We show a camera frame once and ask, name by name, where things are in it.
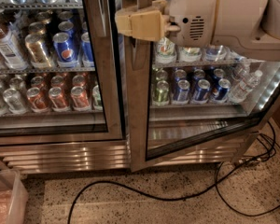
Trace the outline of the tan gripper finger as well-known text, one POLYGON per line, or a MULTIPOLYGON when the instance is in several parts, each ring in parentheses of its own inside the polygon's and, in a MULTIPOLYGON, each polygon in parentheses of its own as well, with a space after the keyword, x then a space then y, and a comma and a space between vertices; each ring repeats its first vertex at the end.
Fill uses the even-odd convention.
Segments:
POLYGON ((181 31, 158 9, 122 9, 116 13, 115 22, 120 34, 146 41, 159 41, 170 33, 181 31))
POLYGON ((167 6, 166 0, 154 0, 152 6, 157 8, 160 12, 163 12, 167 6))

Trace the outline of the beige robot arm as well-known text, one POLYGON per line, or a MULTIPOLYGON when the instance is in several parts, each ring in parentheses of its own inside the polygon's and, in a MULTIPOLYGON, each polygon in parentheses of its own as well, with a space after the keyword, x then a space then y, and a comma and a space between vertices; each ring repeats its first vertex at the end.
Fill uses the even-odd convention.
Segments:
POLYGON ((180 47, 223 45, 250 59, 280 62, 280 0, 155 0, 115 15, 118 31, 180 47))

